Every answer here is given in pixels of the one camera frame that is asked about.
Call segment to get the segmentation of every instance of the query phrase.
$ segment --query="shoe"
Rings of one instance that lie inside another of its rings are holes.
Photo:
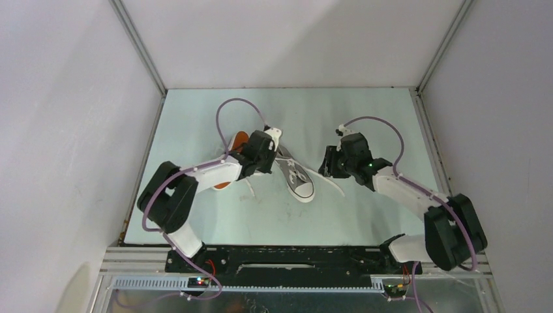
[[[275,162],[282,170],[288,183],[288,191],[292,196],[303,203],[313,200],[315,197],[313,181],[282,144],[279,144],[276,150]]]
[[[248,133],[246,132],[243,132],[243,131],[239,131],[236,133],[236,135],[234,135],[232,137],[232,139],[230,140],[230,148],[229,150],[232,151],[232,150],[236,150],[238,152],[242,151],[242,147],[241,145],[248,142],[248,140],[250,139],[250,136],[248,135]],[[225,189],[226,187],[228,187],[228,185],[230,185],[231,182],[228,182],[228,183],[221,183],[219,185],[215,185],[213,187],[211,187],[213,190],[223,190]]]

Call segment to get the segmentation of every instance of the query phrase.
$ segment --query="white wall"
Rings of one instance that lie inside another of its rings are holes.
[[[477,1],[425,94],[508,312],[551,312],[553,1]]]
[[[0,312],[81,312],[160,95],[107,0],[2,1],[0,47]]]
[[[126,0],[167,88],[414,86],[462,0]]]

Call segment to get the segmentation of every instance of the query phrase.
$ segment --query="light blue table surface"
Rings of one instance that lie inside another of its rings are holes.
[[[169,90],[162,109],[139,194],[166,160],[191,166],[219,156],[222,144],[215,112],[233,97],[255,103],[269,125],[282,129],[281,143],[314,170],[323,160],[325,147],[338,143],[339,124],[362,115],[384,118],[406,142],[400,171],[437,189],[408,89],[175,89]],[[224,107],[220,124],[227,140],[238,130],[251,133],[263,127],[257,113],[241,102]],[[393,162],[399,154],[399,140],[386,125],[358,121],[350,128],[365,135],[373,157]],[[321,179],[312,179],[316,195],[310,203],[290,195],[276,165],[272,175],[250,178],[255,197],[242,181],[223,191],[207,190],[194,199],[191,225],[205,243],[228,245],[378,245],[399,233],[423,232],[423,223],[414,214],[357,185],[353,177],[334,180],[345,198]],[[166,243],[160,234],[142,230],[142,216],[135,206],[125,243]]]

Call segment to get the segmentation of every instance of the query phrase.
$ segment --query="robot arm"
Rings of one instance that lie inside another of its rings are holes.
[[[281,135],[282,131],[277,128],[256,130],[240,152],[230,151],[224,160],[216,159],[190,168],[169,183],[166,189],[173,190],[172,194],[165,189],[154,200],[147,217],[185,256],[192,257],[203,246],[188,220],[195,195],[221,183],[239,181],[256,171],[271,173]],[[182,170],[169,161],[162,163],[138,198],[138,208],[144,212],[159,186]]]
[[[319,173],[334,178],[353,176],[358,184],[401,203],[425,223],[424,235],[400,235],[383,244],[395,261],[431,261],[449,271],[470,257],[468,245],[458,226],[452,222],[452,217],[440,201],[451,206],[459,216],[475,251],[478,253],[486,248],[486,237],[467,197],[458,194],[448,198],[412,179],[406,179],[403,174],[395,173],[389,161],[372,157],[367,140],[361,133],[343,126],[336,132],[341,136],[340,142],[337,146],[327,146]]]

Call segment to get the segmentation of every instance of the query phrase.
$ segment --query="gray sneaker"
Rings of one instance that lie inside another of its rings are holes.
[[[282,144],[279,144],[276,150],[275,162],[282,170],[292,196],[303,203],[313,200],[315,197],[313,181]]]

